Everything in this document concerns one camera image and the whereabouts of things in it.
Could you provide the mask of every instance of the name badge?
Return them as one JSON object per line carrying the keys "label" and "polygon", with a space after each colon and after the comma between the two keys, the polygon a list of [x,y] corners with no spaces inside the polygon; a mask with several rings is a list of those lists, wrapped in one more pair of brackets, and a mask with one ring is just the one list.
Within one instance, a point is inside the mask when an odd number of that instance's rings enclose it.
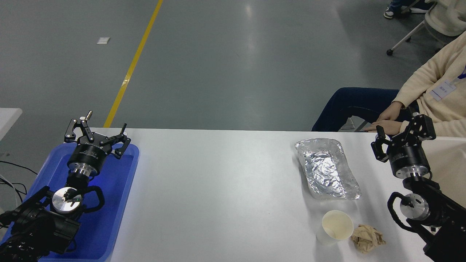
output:
{"label": "name badge", "polygon": [[456,86],[448,81],[443,82],[438,87],[434,88],[429,92],[435,100],[440,101],[445,98],[448,94],[453,92],[456,89]]}

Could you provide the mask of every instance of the paper cup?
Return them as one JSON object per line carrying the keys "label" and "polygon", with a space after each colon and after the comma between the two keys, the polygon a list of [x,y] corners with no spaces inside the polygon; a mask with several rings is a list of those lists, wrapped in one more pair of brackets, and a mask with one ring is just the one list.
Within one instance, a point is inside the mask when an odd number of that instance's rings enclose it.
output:
{"label": "paper cup", "polygon": [[332,245],[353,234],[353,221],[339,210],[328,211],[322,217],[322,225],[317,231],[317,240],[324,245]]}

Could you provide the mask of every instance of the foil tray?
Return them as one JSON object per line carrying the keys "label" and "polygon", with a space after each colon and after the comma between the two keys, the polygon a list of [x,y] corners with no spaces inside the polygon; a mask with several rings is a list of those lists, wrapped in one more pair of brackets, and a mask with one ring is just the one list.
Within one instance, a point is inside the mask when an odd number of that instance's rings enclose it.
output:
{"label": "foil tray", "polygon": [[295,147],[314,198],[359,199],[361,190],[339,141],[312,138],[296,142]]}

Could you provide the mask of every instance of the hand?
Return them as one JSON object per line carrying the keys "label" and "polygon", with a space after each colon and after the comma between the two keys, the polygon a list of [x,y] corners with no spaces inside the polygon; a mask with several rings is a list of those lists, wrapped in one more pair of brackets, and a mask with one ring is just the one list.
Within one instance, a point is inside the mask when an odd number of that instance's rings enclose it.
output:
{"label": "hand", "polygon": [[387,109],[385,109],[377,118],[377,121],[380,120],[395,120],[400,115],[400,110],[403,107],[403,103],[400,101],[394,101],[391,103]]}
{"label": "hand", "polygon": [[401,122],[392,120],[381,120],[373,122],[369,127],[364,128],[364,131],[377,132],[376,126],[378,125],[384,128],[385,134],[387,135],[397,135],[401,129]]}

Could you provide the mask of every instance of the epoxy floor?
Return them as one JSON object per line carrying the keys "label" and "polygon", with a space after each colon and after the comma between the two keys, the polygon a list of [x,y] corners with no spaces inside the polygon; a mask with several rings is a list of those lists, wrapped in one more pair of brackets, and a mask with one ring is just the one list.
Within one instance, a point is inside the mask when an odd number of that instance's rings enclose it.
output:
{"label": "epoxy floor", "polygon": [[[157,2],[0,2],[0,107],[23,110],[0,160],[39,171],[72,117],[103,125]],[[112,127],[309,131],[338,88],[399,89],[434,54],[425,30],[385,54],[423,19],[388,2],[164,0]]]}

